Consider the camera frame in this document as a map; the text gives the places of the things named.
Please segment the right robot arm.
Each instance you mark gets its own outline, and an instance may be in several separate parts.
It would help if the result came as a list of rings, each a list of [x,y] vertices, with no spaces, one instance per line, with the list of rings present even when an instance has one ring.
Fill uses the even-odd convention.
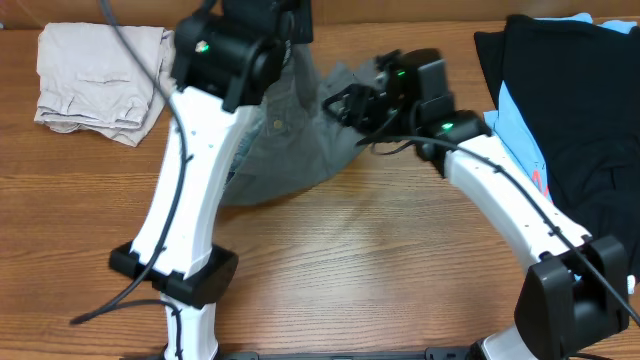
[[[622,244],[594,238],[564,215],[475,112],[456,108],[437,50],[393,51],[375,64],[372,85],[329,96],[324,112],[367,146],[413,148],[486,216],[525,273],[508,329],[469,346],[429,348],[426,358],[583,358],[589,346],[638,322]]]

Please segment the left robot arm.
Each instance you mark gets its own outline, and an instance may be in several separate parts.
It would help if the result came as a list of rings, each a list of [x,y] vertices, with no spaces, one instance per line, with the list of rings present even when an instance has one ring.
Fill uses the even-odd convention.
[[[212,241],[234,154],[265,91],[296,44],[313,39],[306,1],[204,2],[174,33],[175,90],[166,150],[138,235],[115,248],[110,267],[149,282],[166,312],[166,359],[212,359],[215,305],[237,256]]]

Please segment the grey shorts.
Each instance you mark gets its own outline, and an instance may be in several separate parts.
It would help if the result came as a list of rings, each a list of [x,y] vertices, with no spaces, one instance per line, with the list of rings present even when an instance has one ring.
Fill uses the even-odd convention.
[[[371,86],[376,75],[368,60],[354,70],[338,63],[322,77],[309,47],[294,46],[238,146],[221,204],[265,203],[341,172],[363,151],[357,144],[363,136],[326,115],[322,101],[351,84]]]

